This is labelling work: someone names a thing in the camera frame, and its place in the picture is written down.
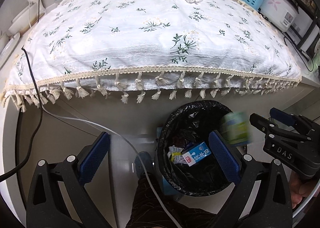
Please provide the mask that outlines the right hand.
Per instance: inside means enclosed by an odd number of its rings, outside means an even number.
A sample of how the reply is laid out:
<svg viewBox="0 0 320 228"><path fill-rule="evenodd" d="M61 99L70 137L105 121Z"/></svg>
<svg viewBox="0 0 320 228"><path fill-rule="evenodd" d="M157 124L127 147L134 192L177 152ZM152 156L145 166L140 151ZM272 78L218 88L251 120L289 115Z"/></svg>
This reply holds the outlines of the right hand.
<svg viewBox="0 0 320 228"><path fill-rule="evenodd" d="M302 182L298 174L292 171L289 180L292 208L300 204L303 198L308 197L316 184L316 181Z"/></svg>

